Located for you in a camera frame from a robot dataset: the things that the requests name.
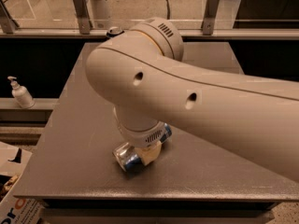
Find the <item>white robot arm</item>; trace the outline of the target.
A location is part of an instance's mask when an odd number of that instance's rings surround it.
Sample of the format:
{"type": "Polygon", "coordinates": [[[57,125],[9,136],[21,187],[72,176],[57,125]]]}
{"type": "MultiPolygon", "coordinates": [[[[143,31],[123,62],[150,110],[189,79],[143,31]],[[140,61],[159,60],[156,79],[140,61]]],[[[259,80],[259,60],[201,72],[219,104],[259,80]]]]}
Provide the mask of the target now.
{"type": "Polygon", "coordinates": [[[151,18],[96,47],[85,64],[135,147],[173,125],[292,180],[299,179],[299,85],[213,71],[182,61],[168,20],[151,18]]]}

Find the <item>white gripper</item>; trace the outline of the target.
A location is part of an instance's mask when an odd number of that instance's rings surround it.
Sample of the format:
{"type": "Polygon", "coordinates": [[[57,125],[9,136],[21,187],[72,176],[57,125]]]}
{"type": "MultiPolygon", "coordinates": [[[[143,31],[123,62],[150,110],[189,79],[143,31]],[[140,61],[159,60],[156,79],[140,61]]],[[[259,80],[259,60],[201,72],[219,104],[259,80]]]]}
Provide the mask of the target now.
{"type": "Polygon", "coordinates": [[[131,131],[122,124],[119,124],[118,128],[123,138],[135,147],[135,152],[141,162],[147,166],[160,155],[162,149],[160,140],[165,133],[164,125],[164,122],[159,121],[152,128],[145,131],[131,131]]]}

